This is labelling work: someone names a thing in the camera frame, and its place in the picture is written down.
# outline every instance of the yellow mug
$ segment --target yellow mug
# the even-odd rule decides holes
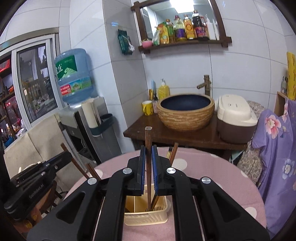
[[[153,114],[153,104],[151,100],[146,100],[142,102],[143,112],[145,115],[152,115]]]

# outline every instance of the pink bowl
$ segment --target pink bowl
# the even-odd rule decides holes
[[[149,48],[153,45],[152,41],[151,40],[145,40],[145,41],[142,41],[142,46],[143,48]]]

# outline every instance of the chopstick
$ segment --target chopstick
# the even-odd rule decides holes
[[[173,161],[175,159],[178,146],[179,146],[179,143],[175,142],[174,147],[173,147],[173,150],[172,150],[172,147],[169,147],[169,149],[168,149],[167,158],[170,159],[170,165],[171,166],[172,166]],[[155,208],[155,206],[157,204],[158,199],[159,199],[159,196],[157,196],[156,193],[155,193],[154,194],[154,197],[152,199],[152,204],[151,204],[150,211],[153,211],[153,209]]]
[[[65,146],[64,143],[61,144],[61,147],[63,148],[64,151],[68,151],[67,147]],[[82,173],[82,175],[86,178],[89,179],[89,176],[86,174],[86,172],[81,168],[81,166],[76,162],[76,160],[72,157],[71,161],[75,165],[75,167]]]
[[[152,147],[152,127],[145,127],[145,147],[146,147],[146,174],[147,174],[147,199],[148,210],[151,210],[151,147]]]
[[[97,172],[95,171],[95,169],[94,169],[89,163],[86,164],[86,168],[88,169],[89,173],[90,173],[94,178],[96,178],[97,180],[102,180],[102,179],[100,178],[100,176],[97,174]]]

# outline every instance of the wooden mirror frame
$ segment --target wooden mirror frame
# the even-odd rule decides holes
[[[141,40],[147,39],[147,32],[144,24],[144,19],[143,15],[141,12],[141,8],[148,7],[150,5],[154,5],[157,3],[162,3],[162,2],[167,2],[169,0],[147,0],[144,2],[134,2],[134,5],[131,7],[131,10],[136,13],[137,21],[138,21],[138,26],[139,26],[139,31],[140,31],[140,36]],[[221,44],[222,47],[227,48],[229,43],[232,43],[231,37],[226,36],[223,20],[219,11],[219,8],[217,6],[217,3],[215,0],[208,0],[209,4],[211,5],[214,15],[216,17],[216,21],[218,23],[218,29],[219,29],[219,34],[220,34],[220,40],[204,40],[204,41],[199,41],[199,40],[189,40],[189,41],[184,41],[184,42],[176,42],[176,43],[171,43],[167,45],[159,45],[159,46],[152,46],[150,48],[143,48],[142,46],[139,46],[139,50],[143,51],[144,54],[150,53],[150,50],[153,49],[158,49],[158,48],[163,48],[163,47],[169,47],[169,46],[174,46],[174,45],[187,45],[187,44]]]

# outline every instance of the yellow box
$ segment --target yellow box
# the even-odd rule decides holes
[[[151,185],[151,200],[154,196],[154,185]],[[127,226],[142,226],[165,223],[168,220],[168,203],[166,196],[159,197],[153,211],[148,210],[147,185],[142,196],[127,196],[126,208],[130,213],[124,213],[124,223]]]
[[[288,92],[287,96],[291,100],[296,98],[296,58],[295,55],[287,52],[288,59]]]

